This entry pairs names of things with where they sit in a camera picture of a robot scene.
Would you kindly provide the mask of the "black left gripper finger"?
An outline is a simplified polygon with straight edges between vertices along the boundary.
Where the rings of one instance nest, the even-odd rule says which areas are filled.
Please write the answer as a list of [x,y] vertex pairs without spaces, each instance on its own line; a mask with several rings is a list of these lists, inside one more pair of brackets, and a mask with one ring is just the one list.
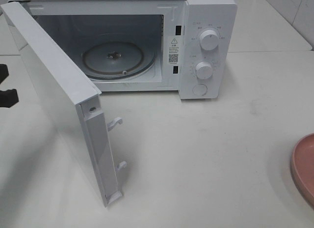
[[6,91],[0,91],[0,107],[11,108],[19,102],[19,97],[16,89],[8,89]]
[[9,76],[6,64],[0,64],[0,84]]

